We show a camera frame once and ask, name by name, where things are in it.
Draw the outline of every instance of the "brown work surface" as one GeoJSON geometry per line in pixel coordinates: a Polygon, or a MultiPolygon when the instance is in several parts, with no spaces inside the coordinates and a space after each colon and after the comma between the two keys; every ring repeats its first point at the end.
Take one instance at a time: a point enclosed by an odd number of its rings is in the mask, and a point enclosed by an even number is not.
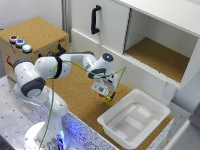
{"type": "MultiPolygon", "coordinates": [[[[47,79],[46,82],[47,86],[52,87],[51,79],[47,79]]],[[[123,150],[124,148],[104,133],[103,127],[97,122],[97,118],[131,92],[131,89],[120,84],[114,100],[109,103],[105,98],[99,97],[98,93],[91,89],[92,84],[93,80],[87,77],[85,71],[73,65],[67,77],[55,80],[54,88],[55,92],[66,101],[69,110],[73,114],[120,150],[123,150]]],[[[136,150],[145,150],[172,119],[173,115],[170,114],[136,150]]]]}
{"type": "Polygon", "coordinates": [[[178,82],[181,82],[190,60],[149,38],[143,39],[125,53],[178,82]]]}
{"type": "Polygon", "coordinates": [[[40,17],[32,18],[0,31],[0,37],[7,42],[9,42],[9,38],[12,35],[17,35],[19,39],[24,39],[27,44],[32,46],[33,50],[68,36],[66,32],[40,17]]]}

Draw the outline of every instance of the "cardboard box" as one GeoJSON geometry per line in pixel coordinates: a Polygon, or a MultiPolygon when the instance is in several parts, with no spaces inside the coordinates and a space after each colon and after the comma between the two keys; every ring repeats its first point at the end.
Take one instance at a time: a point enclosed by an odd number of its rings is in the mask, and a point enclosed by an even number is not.
{"type": "Polygon", "coordinates": [[[6,74],[16,81],[13,72],[13,63],[16,60],[19,58],[29,58],[35,63],[39,54],[48,56],[48,54],[59,52],[59,44],[69,52],[69,35],[40,17],[0,31],[0,51],[6,74]],[[17,35],[19,39],[25,40],[26,44],[32,46],[33,51],[28,54],[23,53],[22,49],[18,49],[16,45],[10,44],[9,38],[12,35],[17,35]]]}

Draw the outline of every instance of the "white plastic bin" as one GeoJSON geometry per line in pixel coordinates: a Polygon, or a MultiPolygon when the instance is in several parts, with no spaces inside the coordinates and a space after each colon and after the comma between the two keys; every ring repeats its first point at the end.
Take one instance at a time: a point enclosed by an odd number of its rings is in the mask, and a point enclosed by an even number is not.
{"type": "Polygon", "coordinates": [[[122,147],[135,149],[169,113],[169,108],[135,89],[97,121],[105,133],[122,147]]]}

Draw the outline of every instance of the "cabinet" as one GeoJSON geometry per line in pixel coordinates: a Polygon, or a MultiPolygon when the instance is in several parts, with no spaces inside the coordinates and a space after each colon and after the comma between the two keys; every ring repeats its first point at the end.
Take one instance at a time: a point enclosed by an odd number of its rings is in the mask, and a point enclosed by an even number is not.
{"type": "Polygon", "coordinates": [[[200,6],[182,0],[100,0],[86,5],[87,2],[74,0],[73,51],[90,50],[97,57],[111,53],[116,58],[115,69],[128,67],[122,78],[126,86],[139,88],[156,99],[172,99],[176,90],[200,70],[200,21],[195,19],[200,16],[200,6]],[[100,32],[92,35],[90,15],[96,4],[102,5],[97,19],[100,32]],[[160,65],[161,70],[131,55],[135,49],[137,56],[150,57],[148,61],[159,59],[155,66],[160,65]]]}

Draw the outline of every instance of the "green cable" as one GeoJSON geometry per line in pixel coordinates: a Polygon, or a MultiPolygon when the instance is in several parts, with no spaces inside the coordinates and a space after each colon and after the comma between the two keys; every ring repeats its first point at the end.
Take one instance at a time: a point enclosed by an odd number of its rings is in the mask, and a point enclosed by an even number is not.
{"type": "MultiPolygon", "coordinates": [[[[114,72],[114,73],[107,74],[107,75],[101,75],[101,74],[95,74],[95,73],[93,73],[93,72],[90,72],[90,71],[86,70],[85,68],[83,68],[82,66],[78,65],[78,64],[75,63],[75,62],[72,62],[72,61],[69,61],[69,60],[64,60],[63,62],[72,63],[72,64],[78,66],[79,68],[85,70],[86,72],[88,72],[88,73],[90,73],[90,74],[93,74],[93,75],[96,75],[96,76],[102,76],[102,77],[114,75],[114,74],[116,74],[116,73],[118,73],[118,72],[120,72],[120,71],[123,70],[122,73],[121,73],[121,76],[120,76],[120,78],[119,78],[119,80],[118,80],[117,87],[115,88],[115,92],[117,92],[117,88],[118,88],[118,85],[119,85],[119,83],[120,83],[120,80],[121,80],[121,78],[122,78],[122,76],[123,76],[123,74],[124,74],[124,71],[126,70],[126,67],[123,67],[122,69],[120,69],[120,70],[118,70],[118,71],[116,71],[116,72],[114,72]]],[[[48,118],[48,122],[47,122],[47,128],[46,128],[46,130],[45,130],[44,136],[43,136],[42,141],[41,141],[41,143],[40,143],[39,150],[40,150],[40,148],[41,148],[41,146],[42,146],[42,143],[43,143],[43,141],[44,141],[44,138],[45,138],[45,136],[46,136],[46,134],[47,134],[47,130],[48,130],[48,128],[49,128],[49,122],[50,122],[50,119],[51,119],[51,112],[52,112],[53,102],[54,102],[54,76],[55,76],[55,72],[56,72],[57,66],[58,66],[58,63],[55,65],[54,70],[53,70],[53,78],[52,78],[52,101],[51,101],[51,109],[50,109],[50,112],[49,112],[49,118],[48,118]]]]}

